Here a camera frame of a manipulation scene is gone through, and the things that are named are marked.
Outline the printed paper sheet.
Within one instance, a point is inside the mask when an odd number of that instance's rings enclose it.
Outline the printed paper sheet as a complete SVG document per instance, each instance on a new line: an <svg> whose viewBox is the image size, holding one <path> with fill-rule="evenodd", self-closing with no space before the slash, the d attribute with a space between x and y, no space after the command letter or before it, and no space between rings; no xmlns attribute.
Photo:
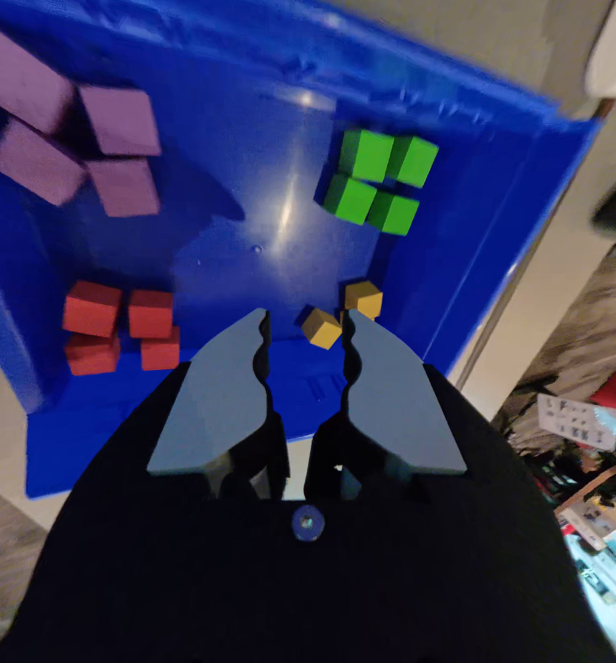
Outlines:
<svg viewBox="0 0 616 663"><path fill-rule="evenodd" d="M596 450L616 449L616 409L538 394L537 410L542 430Z"/></svg>

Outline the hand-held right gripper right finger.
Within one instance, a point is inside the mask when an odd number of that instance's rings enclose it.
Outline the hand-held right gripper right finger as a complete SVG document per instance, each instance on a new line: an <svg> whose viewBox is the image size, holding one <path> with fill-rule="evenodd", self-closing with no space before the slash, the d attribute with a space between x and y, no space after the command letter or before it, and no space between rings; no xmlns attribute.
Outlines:
<svg viewBox="0 0 616 663"><path fill-rule="evenodd" d="M340 408L312 438L305 497L428 502L423 475L467 465L423 361L358 310L344 313Z"/></svg>

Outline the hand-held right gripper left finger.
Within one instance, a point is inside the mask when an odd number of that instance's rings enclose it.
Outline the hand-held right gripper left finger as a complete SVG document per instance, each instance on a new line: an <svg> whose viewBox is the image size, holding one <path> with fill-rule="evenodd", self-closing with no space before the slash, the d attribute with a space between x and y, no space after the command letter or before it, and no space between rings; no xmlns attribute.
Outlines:
<svg viewBox="0 0 616 663"><path fill-rule="evenodd" d="M290 477L287 438L270 374L271 315L256 308L191 359L147 465L153 476L200 474L219 496L237 475L262 500L281 500Z"/></svg>

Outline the blue plastic bin with cubes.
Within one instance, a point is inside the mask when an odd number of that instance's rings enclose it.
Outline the blue plastic bin with cubes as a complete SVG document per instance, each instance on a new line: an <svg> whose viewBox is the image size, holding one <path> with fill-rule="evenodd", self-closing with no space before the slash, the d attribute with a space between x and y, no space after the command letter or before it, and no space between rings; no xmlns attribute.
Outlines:
<svg viewBox="0 0 616 663"><path fill-rule="evenodd" d="M430 48L305 1L0 1L0 30L74 81L151 100L156 217L109 219L92 185L56 207L0 174L0 368L27 413L25 493L71 490L167 375L121 332L116 372L72 377L61 329L79 278L175 293L181 358L254 308L271 313L270 386L289 441L340 404L339 342L298 321L345 283L448 373L599 131ZM5 123L0 110L0 130ZM316 195L348 128L438 147L409 234L337 220Z"/></svg>

